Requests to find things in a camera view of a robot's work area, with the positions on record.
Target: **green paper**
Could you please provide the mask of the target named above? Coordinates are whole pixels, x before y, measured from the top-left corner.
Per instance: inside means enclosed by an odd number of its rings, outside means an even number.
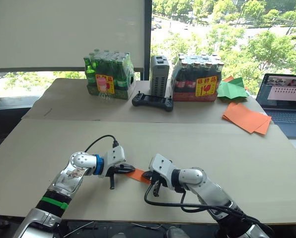
[[[218,97],[227,97],[230,99],[237,97],[247,97],[244,89],[243,79],[236,78],[230,82],[222,81],[218,88]]]

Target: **orange paper stack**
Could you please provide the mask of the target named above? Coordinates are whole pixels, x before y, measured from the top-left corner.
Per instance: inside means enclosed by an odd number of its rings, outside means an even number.
[[[249,133],[257,132],[265,135],[271,122],[271,117],[249,110],[239,103],[230,103],[224,112],[223,119],[228,120]]]

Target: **laptop keyboard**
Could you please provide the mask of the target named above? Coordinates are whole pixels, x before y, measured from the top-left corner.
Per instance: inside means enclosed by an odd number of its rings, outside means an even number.
[[[273,122],[295,123],[296,113],[285,113],[279,111],[266,111],[266,114],[272,117]]]

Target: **table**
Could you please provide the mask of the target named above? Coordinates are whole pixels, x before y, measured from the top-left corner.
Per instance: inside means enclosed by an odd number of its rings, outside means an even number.
[[[64,95],[59,95],[59,100],[70,97]],[[270,125],[265,136],[248,134],[220,119],[226,108],[226,104],[220,102],[204,105],[175,102],[173,114],[156,108],[130,107],[129,113],[120,118],[112,111],[113,108],[118,110],[115,104],[107,105],[106,112],[101,110],[94,114],[92,111],[87,115],[91,103],[85,102],[85,109],[74,108],[77,103],[66,108],[71,112],[84,111],[84,120],[80,120],[82,116],[74,113],[69,118],[60,118],[70,114],[60,111],[61,102],[54,101],[50,113],[34,119],[38,116],[33,112],[41,115],[42,110],[37,108],[43,97],[0,146],[0,215],[25,216],[73,152],[84,150],[94,139],[110,133],[124,147],[127,163],[136,168],[147,170],[156,153],[171,159],[179,168],[201,167],[248,215],[264,223],[296,223],[296,149],[276,125]],[[99,110],[98,98],[94,98],[89,100]],[[259,107],[255,103],[250,99],[246,105],[253,110]],[[126,109],[129,102],[120,104]],[[201,112],[192,112],[191,108]],[[151,121],[158,123],[146,122],[149,119],[145,110],[150,110]],[[186,114],[181,115],[180,110],[186,110]],[[211,117],[202,110],[211,112]],[[92,147],[90,153],[103,154],[110,146],[110,139],[105,139]],[[147,187],[147,184],[119,175],[116,189],[111,191],[108,178],[85,177],[63,218],[214,223],[205,212],[187,214],[178,208],[145,204],[143,197]],[[178,202],[180,194],[161,188],[160,197],[151,199]],[[198,202],[192,193],[187,194],[186,201]]]

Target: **game controller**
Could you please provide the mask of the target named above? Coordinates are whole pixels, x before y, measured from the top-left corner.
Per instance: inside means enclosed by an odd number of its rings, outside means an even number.
[[[144,93],[140,93],[140,91],[138,91],[138,94],[136,94],[136,96],[132,99],[132,103],[135,107],[146,105],[162,108],[165,109],[167,112],[170,112],[173,109],[173,100],[171,96],[169,96],[168,98],[163,98],[158,96],[146,95]]]

